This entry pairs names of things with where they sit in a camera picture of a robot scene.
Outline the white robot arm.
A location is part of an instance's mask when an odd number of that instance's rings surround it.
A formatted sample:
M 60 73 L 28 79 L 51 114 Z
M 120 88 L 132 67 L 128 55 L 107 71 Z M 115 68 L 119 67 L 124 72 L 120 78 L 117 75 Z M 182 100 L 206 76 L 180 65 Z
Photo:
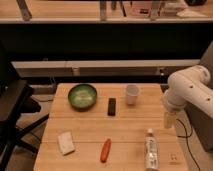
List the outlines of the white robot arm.
M 210 72 L 201 65 L 176 71 L 168 77 L 169 88 L 162 96 L 166 129 L 174 125 L 176 114 L 187 103 L 195 105 L 213 119 L 213 90 L 207 87 L 210 79 Z

